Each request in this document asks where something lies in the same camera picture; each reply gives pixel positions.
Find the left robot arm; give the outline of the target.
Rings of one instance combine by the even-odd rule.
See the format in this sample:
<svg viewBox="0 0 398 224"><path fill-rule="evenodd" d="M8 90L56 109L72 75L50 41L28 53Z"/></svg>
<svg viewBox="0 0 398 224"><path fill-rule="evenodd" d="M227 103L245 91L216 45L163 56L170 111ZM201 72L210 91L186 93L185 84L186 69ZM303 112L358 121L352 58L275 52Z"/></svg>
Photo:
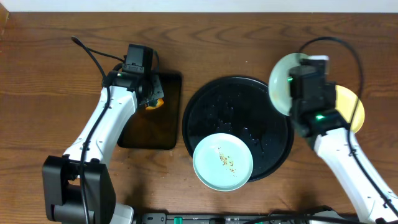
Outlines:
<svg viewBox="0 0 398 224"><path fill-rule="evenodd" d="M43 164L45 213L60 223L132 223L132 207L118 203L109 162L138 108L164 97L159 71L118 64L103 79L98 104L62 156Z"/></svg>

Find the light blue plate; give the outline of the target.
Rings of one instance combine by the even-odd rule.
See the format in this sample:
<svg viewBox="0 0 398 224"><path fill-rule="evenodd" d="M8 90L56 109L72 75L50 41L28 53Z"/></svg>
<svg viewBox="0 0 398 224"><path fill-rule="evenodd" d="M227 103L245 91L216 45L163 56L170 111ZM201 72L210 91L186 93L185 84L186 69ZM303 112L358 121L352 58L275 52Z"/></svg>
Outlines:
<svg viewBox="0 0 398 224"><path fill-rule="evenodd" d="M288 116L292 107L290 87L288 84L289 70L299 66L298 58L308 58L306 54L292 53L282 57L274 66L269 78L269 98L274 108Z"/></svg>
<svg viewBox="0 0 398 224"><path fill-rule="evenodd" d="M202 139L193 152L193 169L207 187L220 192L241 188L251 177L254 162L247 145L231 134Z"/></svg>

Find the yellow green scrub sponge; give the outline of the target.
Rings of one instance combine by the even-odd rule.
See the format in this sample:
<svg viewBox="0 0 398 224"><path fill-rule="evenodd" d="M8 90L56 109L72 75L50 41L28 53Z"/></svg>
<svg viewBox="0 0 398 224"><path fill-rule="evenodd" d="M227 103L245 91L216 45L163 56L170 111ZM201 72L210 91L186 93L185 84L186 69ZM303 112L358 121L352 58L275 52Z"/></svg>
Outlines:
<svg viewBox="0 0 398 224"><path fill-rule="evenodd" d="M155 110L155 109L161 107L163 104L164 104L163 99L162 99L162 98L159 98L159 99L156 99L156 100L149 101L149 102L146 104L145 109L146 109L146 110Z"/></svg>

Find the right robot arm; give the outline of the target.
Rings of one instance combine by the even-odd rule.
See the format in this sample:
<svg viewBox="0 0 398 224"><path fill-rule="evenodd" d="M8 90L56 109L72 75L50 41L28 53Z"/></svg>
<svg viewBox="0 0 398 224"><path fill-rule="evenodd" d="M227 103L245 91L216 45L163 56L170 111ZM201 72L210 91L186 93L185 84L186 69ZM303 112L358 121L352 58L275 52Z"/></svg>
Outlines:
<svg viewBox="0 0 398 224"><path fill-rule="evenodd" d="M361 222L397 220L397 196L364 155L349 124L335 108L336 88L325 72L304 65L289 70L289 115L298 134L325 161Z"/></svg>

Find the pale yellow plate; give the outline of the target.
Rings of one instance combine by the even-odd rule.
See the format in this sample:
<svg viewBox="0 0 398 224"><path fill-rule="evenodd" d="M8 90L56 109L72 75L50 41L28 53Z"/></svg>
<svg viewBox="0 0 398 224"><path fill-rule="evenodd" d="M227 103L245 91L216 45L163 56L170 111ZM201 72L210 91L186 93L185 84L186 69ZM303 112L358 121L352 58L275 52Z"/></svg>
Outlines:
<svg viewBox="0 0 398 224"><path fill-rule="evenodd" d="M341 85L336 86L336 109L344 117L344 119L349 123L351 119L354 106L356 105L357 95L346 87ZM357 133L365 120L364 106L361 101L357 107L354 120L351 126L351 130Z"/></svg>

